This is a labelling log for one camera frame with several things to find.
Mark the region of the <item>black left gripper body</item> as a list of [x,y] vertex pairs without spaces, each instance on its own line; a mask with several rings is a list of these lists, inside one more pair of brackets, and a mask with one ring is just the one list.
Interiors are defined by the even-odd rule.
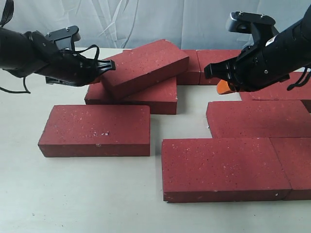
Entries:
[[99,60],[98,56],[86,58],[81,54],[63,53],[63,56],[45,68],[47,84],[74,87],[89,85],[107,71],[115,70],[113,60]]

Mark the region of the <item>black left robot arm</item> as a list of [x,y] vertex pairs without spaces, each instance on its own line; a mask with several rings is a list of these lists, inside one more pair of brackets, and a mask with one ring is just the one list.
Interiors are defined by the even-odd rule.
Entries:
[[81,87],[94,83],[102,74],[115,70],[112,60],[99,60],[99,47],[94,58],[75,50],[80,40],[77,26],[66,27],[47,35],[35,32],[17,33],[0,30],[0,67],[15,77],[33,73],[42,75],[47,84]]

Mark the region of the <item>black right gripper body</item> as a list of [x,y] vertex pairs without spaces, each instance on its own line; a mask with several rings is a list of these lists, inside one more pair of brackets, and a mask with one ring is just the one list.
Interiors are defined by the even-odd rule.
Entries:
[[270,71],[262,51],[250,47],[243,49],[237,57],[204,68],[206,79],[219,78],[235,86],[237,92],[255,92],[290,79],[289,73]]

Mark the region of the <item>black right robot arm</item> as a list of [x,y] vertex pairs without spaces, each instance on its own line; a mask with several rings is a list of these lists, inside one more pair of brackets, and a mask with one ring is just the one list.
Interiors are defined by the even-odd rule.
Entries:
[[204,68],[206,79],[218,78],[220,95],[255,92],[290,79],[290,73],[304,68],[303,74],[287,87],[303,87],[311,78],[311,10],[282,32],[267,15],[232,12],[226,28],[230,32],[252,35],[254,44],[237,57]]

